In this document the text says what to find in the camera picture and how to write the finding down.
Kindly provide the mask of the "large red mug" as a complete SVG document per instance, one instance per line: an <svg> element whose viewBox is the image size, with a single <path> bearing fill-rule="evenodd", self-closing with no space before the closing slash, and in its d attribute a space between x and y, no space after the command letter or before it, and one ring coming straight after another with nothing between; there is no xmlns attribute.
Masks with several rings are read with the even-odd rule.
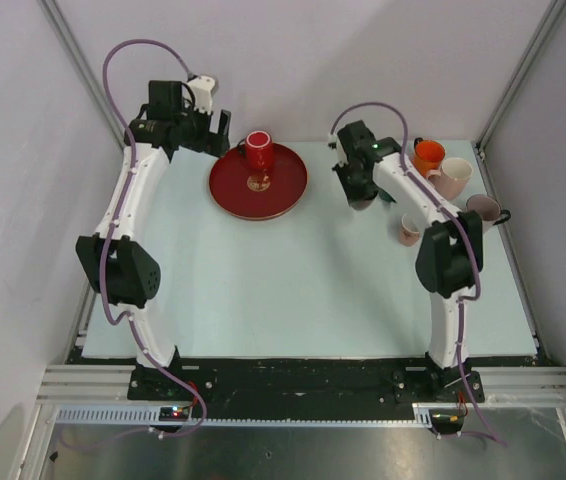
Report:
<svg viewBox="0 0 566 480"><path fill-rule="evenodd" d="M265 131L249 133L238 143L237 149L253 170L266 170L274 163L274 143Z"/></svg>

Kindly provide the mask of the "brown patterned mug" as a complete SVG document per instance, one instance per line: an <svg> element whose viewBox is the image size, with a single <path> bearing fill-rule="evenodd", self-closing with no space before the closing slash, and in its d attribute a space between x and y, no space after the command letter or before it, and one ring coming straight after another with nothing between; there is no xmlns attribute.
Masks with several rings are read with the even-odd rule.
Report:
<svg viewBox="0 0 566 480"><path fill-rule="evenodd" d="M365 200L352 200L352 201L349 201L348 204L355 211L363 211L363 210L366 210L367 208L369 208L374 202L375 202L375 199L372 198L372 199L365 199Z"/></svg>

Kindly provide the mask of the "large orange mug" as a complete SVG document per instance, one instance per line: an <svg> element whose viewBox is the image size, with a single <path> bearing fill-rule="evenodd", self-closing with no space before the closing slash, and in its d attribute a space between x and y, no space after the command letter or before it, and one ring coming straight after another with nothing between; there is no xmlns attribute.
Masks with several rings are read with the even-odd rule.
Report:
<svg viewBox="0 0 566 480"><path fill-rule="evenodd" d="M412 164L421 176L426 177L431 170L437 170L445 156L446 150L440 143L422 137L414 139Z"/></svg>

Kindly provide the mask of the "tall pink mug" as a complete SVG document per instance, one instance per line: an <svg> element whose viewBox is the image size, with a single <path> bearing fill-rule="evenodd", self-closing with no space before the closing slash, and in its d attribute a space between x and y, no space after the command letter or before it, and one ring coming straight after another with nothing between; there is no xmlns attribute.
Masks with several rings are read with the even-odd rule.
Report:
<svg viewBox="0 0 566 480"><path fill-rule="evenodd" d="M464 190L473 174L469 161L459 158L446 158L435 170L426 174L426 180L446 200L456 199Z"/></svg>

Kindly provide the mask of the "small pink square mug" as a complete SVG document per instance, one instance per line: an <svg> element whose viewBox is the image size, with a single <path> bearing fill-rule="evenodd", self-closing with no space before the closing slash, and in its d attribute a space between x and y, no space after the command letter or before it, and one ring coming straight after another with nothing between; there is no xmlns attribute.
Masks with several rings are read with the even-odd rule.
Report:
<svg viewBox="0 0 566 480"><path fill-rule="evenodd" d="M417 225L407 214L401 217L398 239L399 242L406 247L414 246L420 239L420 232Z"/></svg>

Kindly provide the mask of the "lilac ribbed mug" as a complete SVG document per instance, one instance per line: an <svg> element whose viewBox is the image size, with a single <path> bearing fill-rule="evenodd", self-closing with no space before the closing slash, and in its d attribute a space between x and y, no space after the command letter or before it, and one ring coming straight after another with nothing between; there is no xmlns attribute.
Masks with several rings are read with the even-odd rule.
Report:
<svg viewBox="0 0 566 480"><path fill-rule="evenodd" d="M494 198L476 194L466 201L466 210L476 212L482 220L482 233L487 233L492 227L501 225L511 219L511 212L504 209Z"/></svg>

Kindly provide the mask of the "dark green mug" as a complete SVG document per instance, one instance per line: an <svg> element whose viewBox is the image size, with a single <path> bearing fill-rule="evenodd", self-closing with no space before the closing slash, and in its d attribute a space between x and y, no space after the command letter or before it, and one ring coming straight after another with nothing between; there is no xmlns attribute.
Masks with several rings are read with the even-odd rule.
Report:
<svg viewBox="0 0 566 480"><path fill-rule="evenodd" d="M382 189L379 190L379 197L382 201L388 204L392 204L396 202L396 200L388 192Z"/></svg>

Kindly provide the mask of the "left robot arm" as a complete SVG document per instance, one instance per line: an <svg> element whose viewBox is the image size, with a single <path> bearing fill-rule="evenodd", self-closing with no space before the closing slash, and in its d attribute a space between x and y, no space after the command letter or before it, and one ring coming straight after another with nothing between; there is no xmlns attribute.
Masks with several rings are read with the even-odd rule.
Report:
<svg viewBox="0 0 566 480"><path fill-rule="evenodd" d="M159 263L142 246L147 216L161 179L180 149L219 158L229 149L231 114L220 113L211 129L216 78L192 75L187 81L152 80L148 101L124 125L122 169L106 212L76 253L91 288L100 296L107 322L128 325L138 363L156 368L150 387L164 399L184 389L183 372L170 364L176 353L164 332L155 300Z"/></svg>

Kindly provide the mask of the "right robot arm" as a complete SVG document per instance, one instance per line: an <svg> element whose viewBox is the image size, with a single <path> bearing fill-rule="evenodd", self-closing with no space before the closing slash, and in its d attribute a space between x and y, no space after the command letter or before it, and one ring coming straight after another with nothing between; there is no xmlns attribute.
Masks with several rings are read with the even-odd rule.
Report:
<svg viewBox="0 0 566 480"><path fill-rule="evenodd" d="M453 401L471 371L465 316L481 293L482 221L429 185L406 159L404 146L391 137L376 138L362 121L333 128L329 145L337 152L333 170L349 202L371 201L384 191L420 234L415 271L430 295L431 339L422 369L394 372L396 398Z"/></svg>

